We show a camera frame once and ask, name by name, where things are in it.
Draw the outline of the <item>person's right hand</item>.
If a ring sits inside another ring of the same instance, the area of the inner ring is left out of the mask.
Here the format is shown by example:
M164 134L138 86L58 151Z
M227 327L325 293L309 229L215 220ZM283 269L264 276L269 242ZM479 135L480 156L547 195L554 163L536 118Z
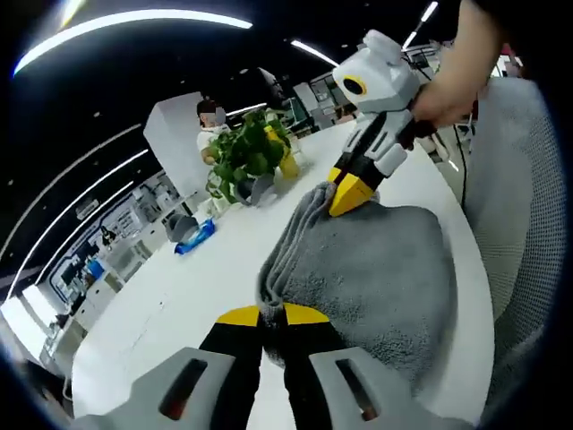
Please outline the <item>person's right hand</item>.
M417 123L428 123L434 129L453 125L471 112L476 93L438 78L423 85L410 108Z

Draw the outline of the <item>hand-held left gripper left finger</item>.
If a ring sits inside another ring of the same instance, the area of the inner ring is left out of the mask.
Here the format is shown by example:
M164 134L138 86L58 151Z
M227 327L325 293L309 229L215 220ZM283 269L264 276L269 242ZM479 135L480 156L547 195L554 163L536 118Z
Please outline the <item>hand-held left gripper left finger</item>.
M75 429L245 429L260 382L255 305L213 324L198 348L185 347L139 377L126 402Z

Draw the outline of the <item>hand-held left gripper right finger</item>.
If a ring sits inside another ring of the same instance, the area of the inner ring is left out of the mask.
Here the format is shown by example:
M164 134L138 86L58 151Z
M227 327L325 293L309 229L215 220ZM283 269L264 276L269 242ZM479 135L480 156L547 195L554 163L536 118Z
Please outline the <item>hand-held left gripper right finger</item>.
M285 386L298 429L470 429L439 417L411 394L408 382L362 348L346 348L329 318L284 304Z

